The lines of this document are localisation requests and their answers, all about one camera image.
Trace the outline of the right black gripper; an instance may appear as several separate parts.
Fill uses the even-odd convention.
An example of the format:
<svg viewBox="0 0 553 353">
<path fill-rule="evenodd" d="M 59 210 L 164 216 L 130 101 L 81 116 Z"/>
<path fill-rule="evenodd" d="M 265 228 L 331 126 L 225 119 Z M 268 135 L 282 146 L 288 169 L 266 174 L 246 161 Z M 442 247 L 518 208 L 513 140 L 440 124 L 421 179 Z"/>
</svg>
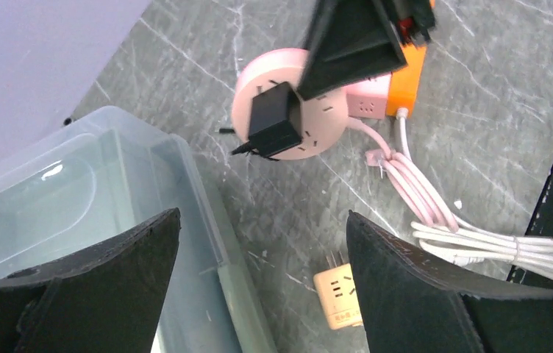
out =
<svg viewBox="0 0 553 353">
<path fill-rule="evenodd" d="M 303 46 L 308 56 L 299 95 L 308 101 L 404 67 L 399 39 L 403 46 L 430 43 L 434 6 L 434 0 L 317 1 Z"/>
</svg>

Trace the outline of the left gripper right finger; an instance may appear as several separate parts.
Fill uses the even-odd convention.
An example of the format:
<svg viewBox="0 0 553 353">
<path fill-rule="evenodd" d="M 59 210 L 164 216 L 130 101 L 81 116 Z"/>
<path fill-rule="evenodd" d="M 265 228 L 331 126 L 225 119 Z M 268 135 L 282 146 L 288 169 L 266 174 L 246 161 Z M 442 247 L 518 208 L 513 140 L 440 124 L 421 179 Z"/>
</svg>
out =
<svg viewBox="0 0 553 353">
<path fill-rule="evenodd" d="M 346 240 L 372 352 L 553 352 L 553 290 L 494 279 L 356 212 Z"/>
</svg>

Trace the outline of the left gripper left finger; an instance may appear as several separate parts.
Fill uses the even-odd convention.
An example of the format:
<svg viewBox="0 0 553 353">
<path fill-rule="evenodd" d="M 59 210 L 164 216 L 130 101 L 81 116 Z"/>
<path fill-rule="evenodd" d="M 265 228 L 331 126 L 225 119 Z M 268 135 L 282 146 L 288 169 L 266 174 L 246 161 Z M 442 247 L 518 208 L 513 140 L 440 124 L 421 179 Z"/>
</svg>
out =
<svg viewBox="0 0 553 353">
<path fill-rule="evenodd" d="M 150 352 L 180 230 L 171 208 L 0 279 L 0 352 Z"/>
</svg>

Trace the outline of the beige cube socket adapter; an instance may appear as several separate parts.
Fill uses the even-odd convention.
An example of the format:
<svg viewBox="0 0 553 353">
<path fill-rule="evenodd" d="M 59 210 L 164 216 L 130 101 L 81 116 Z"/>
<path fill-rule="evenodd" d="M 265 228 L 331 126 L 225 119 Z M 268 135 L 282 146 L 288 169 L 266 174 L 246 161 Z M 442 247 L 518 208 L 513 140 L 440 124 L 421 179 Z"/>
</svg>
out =
<svg viewBox="0 0 553 353">
<path fill-rule="evenodd" d="M 313 276 L 324 316 L 332 330 L 363 325 L 350 263 L 340 251 L 326 256 L 328 269 Z"/>
</svg>

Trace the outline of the round pink power socket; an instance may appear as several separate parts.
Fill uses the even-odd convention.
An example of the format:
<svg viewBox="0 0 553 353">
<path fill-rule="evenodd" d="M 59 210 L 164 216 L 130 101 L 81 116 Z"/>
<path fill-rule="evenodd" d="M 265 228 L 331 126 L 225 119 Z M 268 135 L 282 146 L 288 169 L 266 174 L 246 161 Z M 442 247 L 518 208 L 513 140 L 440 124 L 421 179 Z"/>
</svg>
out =
<svg viewBox="0 0 553 353">
<path fill-rule="evenodd" d="M 301 160 L 326 151 L 349 121 L 344 89 L 307 101 L 299 95 L 308 54 L 293 48 L 262 54 L 241 71 L 235 86 L 235 134 L 276 160 Z"/>
</svg>

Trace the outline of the black power adapter plug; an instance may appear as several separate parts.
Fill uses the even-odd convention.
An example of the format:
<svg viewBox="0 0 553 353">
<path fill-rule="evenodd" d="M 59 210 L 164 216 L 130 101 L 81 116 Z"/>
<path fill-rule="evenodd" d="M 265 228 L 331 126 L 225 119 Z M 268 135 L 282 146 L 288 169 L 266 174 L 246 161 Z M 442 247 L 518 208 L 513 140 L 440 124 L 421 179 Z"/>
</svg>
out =
<svg viewBox="0 0 553 353">
<path fill-rule="evenodd" d="M 289 82 L 280 82 L 252 99 L 248 138 L 263 157 L 302 143 L 301 101 Z"/>
</svg>

